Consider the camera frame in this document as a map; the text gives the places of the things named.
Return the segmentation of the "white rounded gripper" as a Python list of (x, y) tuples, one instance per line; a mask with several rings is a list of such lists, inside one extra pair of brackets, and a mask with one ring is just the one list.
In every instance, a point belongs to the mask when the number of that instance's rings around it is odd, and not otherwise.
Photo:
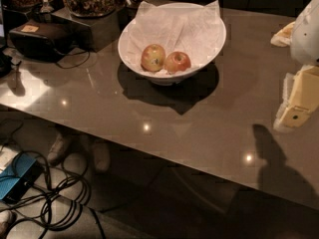
[(277, 47), (290, 45), (291, 57), (303, 65), (295, 75), (287, 73), (283, 81), (282, 104), (273, 128), (290, 132), (303, 126), (319, 108), (319, 0), (311, 0), (291, 22), (270, 40)]

